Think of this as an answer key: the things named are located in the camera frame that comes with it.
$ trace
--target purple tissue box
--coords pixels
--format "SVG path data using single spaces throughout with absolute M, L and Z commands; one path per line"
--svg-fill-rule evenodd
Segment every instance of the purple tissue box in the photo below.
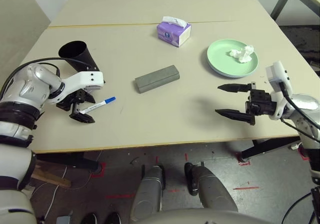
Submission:
M 161 22 L 156 27 L 158 38 L 168 42 L 176 47 L 180 47 L 189 37 L 191 33 L 191 24 L 187 24 L 185 28 L 175 24 Z

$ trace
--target mint green plate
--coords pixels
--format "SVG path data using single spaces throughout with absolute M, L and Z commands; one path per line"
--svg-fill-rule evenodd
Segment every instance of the mint green plate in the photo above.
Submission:
M 221 39 L 213 42 L 206 54 L 210 67 L 217 73 L 229 78 L 241 78 L 252 74 L 258 67 L 258 57 L 255 52 L 248 63 L 240 63 L 229 55 L 232 49 L 240 50 L 246 44 L 233 39 Z

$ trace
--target black funnel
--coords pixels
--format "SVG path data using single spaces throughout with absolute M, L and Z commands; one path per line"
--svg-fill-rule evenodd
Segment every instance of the black funnel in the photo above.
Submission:
M 87 44 L 83 41 L 72 41 L 59 49 L 59 56 L 61 58 L 73 58 L 89 64 L 89 66 L 67 60 L 67 62 L 78 72 L 81 71 L 99 71 L 98 66 L 95 64 L 90 52 L 87 48 Z

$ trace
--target gray eraser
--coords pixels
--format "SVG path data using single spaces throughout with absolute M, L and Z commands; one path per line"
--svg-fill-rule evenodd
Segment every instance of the gray eraser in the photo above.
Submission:
M 147 92 L 164 84 L 170 83 L 180 78 L 179 71 L 174 65 L 158 71 L 148 73 L 135 79 L 140 93 Z

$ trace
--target marker pen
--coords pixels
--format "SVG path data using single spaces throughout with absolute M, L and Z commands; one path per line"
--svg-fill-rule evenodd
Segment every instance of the marker pen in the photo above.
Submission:
M 115 99 L 116 99 L 116 97 L 108 98 L 108 99 L 106 99 L 106 100 L 104 100 L 104 101 L 102 101 L 100 103 L 96 103 L 95 105 L 93 105 L 93 106 L 91 106 L 89 108 L 86 108 L 84 110 L 81 110 L 79 112 L 82 113 L 82 114 L 86 114 L 88 112 L 91 112 L 92 110 L 95 110 L 97 108 L 100 108 L 100 107 L 106 105 L 107 103 L 110 103 L 110 102 L 114 101 Z

